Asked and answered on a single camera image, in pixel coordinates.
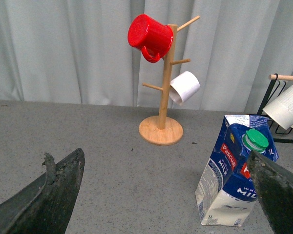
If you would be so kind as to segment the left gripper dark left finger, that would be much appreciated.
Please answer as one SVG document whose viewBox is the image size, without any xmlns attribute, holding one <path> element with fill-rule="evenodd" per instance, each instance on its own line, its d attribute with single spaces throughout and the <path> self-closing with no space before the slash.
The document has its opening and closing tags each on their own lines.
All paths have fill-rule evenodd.
<svg viewBox="0 0 293 234">
<path fill-rule="evenodd" d="M 46 172 L 0 204 L 0 234 L 63 234 L 84 173 L 84 152 L 76 149 L 55 163 L 45 153 Z"/>
</svg>

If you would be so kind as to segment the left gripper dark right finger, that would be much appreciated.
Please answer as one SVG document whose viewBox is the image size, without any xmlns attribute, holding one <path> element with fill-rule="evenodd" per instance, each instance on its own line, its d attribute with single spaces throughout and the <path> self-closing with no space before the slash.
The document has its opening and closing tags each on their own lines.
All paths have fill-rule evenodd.
<svg viewBox="0 0 293 234">
<path fill-rule="evenodd" d="M 293 234 L 293 173 L 256 151 L 247 166 L 273 232 Z"/>
</svg>

